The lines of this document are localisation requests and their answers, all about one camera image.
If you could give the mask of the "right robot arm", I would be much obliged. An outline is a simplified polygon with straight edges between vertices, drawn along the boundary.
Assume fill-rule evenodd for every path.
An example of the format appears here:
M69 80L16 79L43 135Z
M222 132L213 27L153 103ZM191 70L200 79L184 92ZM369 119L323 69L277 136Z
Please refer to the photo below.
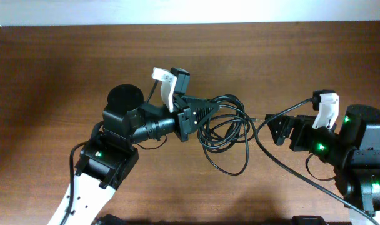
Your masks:
M280 146L307 151L334 169L339 200L360 214L361 224L380 224L380 109L354 104L335 132L338 106L316 106L315 116L267 114L265 122Z

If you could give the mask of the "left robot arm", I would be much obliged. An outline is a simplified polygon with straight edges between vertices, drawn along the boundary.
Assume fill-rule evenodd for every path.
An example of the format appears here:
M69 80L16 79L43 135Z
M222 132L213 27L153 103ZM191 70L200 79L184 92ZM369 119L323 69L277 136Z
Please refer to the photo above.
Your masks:
M91 224L137 163L135 144L169 133L187 141L218 110L219 104L209 99L175 96L169 111L146 102L137 86L114 87L103 120L89 140L75 147L81 151L79 160L69 161L70 184L50 224Z

